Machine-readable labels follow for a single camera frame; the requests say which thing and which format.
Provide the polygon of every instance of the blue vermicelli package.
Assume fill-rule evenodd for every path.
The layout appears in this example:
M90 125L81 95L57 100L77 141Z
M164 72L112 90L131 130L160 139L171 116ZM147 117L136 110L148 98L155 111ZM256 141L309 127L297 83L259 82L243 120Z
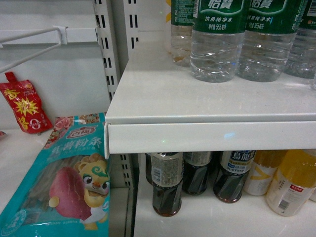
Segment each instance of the blue vermicelli package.
M56 123L0 215L0 237L106 237L110 176L105 114Z

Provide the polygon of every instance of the green bottle label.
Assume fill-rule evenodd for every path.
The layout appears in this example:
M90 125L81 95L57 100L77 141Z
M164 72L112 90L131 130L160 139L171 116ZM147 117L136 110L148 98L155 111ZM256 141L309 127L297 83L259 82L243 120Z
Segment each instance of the green bottle label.
M307 0L252 0L246 30L265 34L295 33Z
M245 31L250 0L196 0L193 29L216 34Z
M316 0L308 1L300 28L316 30Z
M191 26L193 24L194 0L171 1L171 24L174 26Z

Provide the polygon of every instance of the yellow starburst graphic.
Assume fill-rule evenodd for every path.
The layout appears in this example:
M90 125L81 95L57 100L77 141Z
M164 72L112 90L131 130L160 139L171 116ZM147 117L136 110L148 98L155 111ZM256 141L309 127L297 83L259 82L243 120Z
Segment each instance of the yellow starburst graphic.
M38 113L38 107L35 106L36 103L34 103L33 100L29 101L28 98L26 98L26 100L22 98L21 101L14 103L17 105L17 112L24 114L24 116L26 116L26 113L30 113L31 115Z

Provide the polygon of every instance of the dark tea bottle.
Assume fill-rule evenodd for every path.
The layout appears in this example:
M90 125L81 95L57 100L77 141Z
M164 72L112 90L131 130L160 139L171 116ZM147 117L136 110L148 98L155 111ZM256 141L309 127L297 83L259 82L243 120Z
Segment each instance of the dark tea bottle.
M212 152L183 153L183 191L190 195L200 195L206 190L211 154Z
M151 153L153 208L161 216L173 216L181 207L182 153Z
M149 153L145 153L146 161L145 161L145 167L146 167L146 179L148 183L153 185L152 180L152 160L151 155Z
M241 198L256 151L224 151L213 186L214 194L227 203Z

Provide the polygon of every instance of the plastic water bottle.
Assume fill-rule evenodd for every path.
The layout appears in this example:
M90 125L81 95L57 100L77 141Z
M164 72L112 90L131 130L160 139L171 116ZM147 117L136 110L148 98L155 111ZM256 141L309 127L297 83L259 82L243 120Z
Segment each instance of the plastic water bottle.
M171 54L173 62L190 66L194 0L171 1Z
M252 0L238 75L259 82L275 81L284 71L307 0Z
M235 76L250 0L196 0L191 71L206 82Z
M313 79L316 73L316 0L309 0L285 65L285 73Z

